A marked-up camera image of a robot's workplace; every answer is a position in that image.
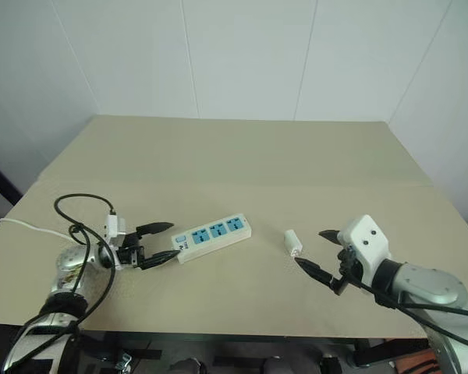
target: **beige tabletop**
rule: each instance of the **beige tabletop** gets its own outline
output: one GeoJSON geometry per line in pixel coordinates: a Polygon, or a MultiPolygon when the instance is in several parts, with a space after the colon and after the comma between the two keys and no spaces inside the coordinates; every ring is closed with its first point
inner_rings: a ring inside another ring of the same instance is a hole
{"type": "MultiPolygon", "coordinates": [[[[52,203],[72,192],[109,198],[129,228],[174,222],[144,237],[148,256],[170,249],[171,235],[233,213],[244,213],[253,228],[252,238],[183,265],[118,272],[87,329],[423,336],[408,317],[353,287],[335,296],[285,251],[283,232],[292,228],[304,256],[338,275],[339,247],[317,233],[363,213],[383,229],[394,259],[447,270],[468,288],[468,227],[382,122],[98,116],[8,217],[66,231],[52,203]]],[[[63,206],[102,229],[103,204],[72,199],[63,206]]],[[[55,258],[70,245],[0,224],[0,323],[21,324],[38,312],[55,258]]]]}

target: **white connector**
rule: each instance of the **white connector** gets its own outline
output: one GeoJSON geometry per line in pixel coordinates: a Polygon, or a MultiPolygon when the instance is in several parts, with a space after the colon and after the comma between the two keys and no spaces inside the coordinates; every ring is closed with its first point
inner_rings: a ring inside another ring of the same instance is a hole
{"type": "Polygon", "coordinates": [[[284,245],[288,249],[289,255],[291,257],[300,256],[303,250],[303,245],[301,241],[296,236],[294,230],[288,230],[284,233],[284,245]]]}

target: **white power strip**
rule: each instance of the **white power strip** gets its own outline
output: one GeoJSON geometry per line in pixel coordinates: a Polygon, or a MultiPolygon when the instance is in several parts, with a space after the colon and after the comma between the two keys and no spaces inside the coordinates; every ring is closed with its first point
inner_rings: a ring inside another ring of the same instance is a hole
{"type": "Polygon", "coordinates": [[[250,237],[251,226],[244,214],[239,213],[173,235],[172,244],[181,251],[177,256],[179,262],[185,263],[250,237]]]}

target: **white cable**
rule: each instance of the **white cable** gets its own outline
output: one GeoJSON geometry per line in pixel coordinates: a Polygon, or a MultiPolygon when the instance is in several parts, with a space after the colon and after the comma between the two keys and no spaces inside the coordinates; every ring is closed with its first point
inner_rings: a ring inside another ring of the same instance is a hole
{"type": "Polygon", "coordinates": [[[47,228],[37,228],[36,226],[33,226],[32,224],[27,224],[26,222],[14,220],[13,218],[0,218],[0,222],[13,222],[15,224],[22,224],[23,226],[30,228],[31,230],[47,232],[49,234],[59,236],[60,238],[67,239],[70,242],[76,243],[76,241],[73,240],[73,238],[69,237],[68,235],[61,234],[60,232],[57,232],[54,230],[48,230],[47,228]]]}

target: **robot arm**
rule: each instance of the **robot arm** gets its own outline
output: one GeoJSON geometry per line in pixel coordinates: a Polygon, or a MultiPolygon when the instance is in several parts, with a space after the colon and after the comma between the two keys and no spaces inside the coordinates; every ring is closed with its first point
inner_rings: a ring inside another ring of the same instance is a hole
{"type": "MultiPolygon", "coordinates": [[[[144,235],[157,234],[171,226],[173,224],[157,222],[140,226],[135,232],[127,234],[125,220],[109,214],[105,221],[104,243],[90,245],[88,242],[63,251],[56,261],[58,273],[51,292],[38,315],[26,322],[17,334],[4,362],[3,371],[38,374],[76,372],[85,341],[80,335],[77,322],[86,318],[90,291],[96,278],[107,272],[107,269],[145,270],[177,256],[179,251],[164,251],[146,258],[144,247],[140,245],[140,239],[144,235]],[[58,334],[62,336],[32,359],[16,367],[16,362],[58,334]]],[[[120,372],[129,372],[130,360],[131,357],[122,352],[115,367],[120,372]]]]}
{"type": "Polygon", "coordinates": [[[320,235],[343,247],[338,254],[342,278],[334,278],[311,261],[296,259],[307,274],[337,295],[348,283],[364,288],[379,305],[415,318],[425,329],[443,372],[468,374],[468,292],[461,281],[441,270],[393,261],[388,239],[367,215],[341,231],[320,235]]]}

